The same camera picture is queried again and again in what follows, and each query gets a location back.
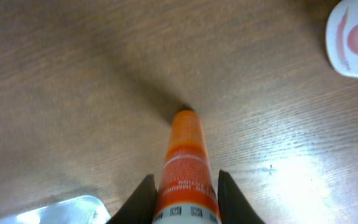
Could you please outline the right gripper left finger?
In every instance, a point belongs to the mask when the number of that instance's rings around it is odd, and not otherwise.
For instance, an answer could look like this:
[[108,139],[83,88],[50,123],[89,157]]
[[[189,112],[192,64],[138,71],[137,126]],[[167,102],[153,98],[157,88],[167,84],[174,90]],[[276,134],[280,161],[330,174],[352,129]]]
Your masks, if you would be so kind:
[[106,224],[151,224],[156,202],[154,175],[148,174]]

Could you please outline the orange tube white cap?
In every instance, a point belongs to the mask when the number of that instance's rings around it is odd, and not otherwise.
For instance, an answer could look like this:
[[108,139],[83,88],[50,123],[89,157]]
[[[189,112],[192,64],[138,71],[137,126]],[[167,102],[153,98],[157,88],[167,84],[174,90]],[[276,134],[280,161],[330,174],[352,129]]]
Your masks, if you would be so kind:
[[173,118],[153,222],[221,223],[203,128],[193,110]]

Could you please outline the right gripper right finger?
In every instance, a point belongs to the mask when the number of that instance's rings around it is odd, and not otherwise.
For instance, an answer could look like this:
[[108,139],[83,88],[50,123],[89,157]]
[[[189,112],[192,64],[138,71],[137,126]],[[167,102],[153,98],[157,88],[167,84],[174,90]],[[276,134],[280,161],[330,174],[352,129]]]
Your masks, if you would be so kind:
[[222,224],[264,224],[230,173],[220,170],[218,205]]

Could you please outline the white spray bottle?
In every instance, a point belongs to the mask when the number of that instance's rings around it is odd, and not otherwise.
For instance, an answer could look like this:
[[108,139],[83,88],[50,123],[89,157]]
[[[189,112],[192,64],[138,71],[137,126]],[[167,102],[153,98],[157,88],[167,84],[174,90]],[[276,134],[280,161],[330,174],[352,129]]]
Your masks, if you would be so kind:
[[342,0],[331,11],[325,44],[335,71],[358,78],[358,0]]

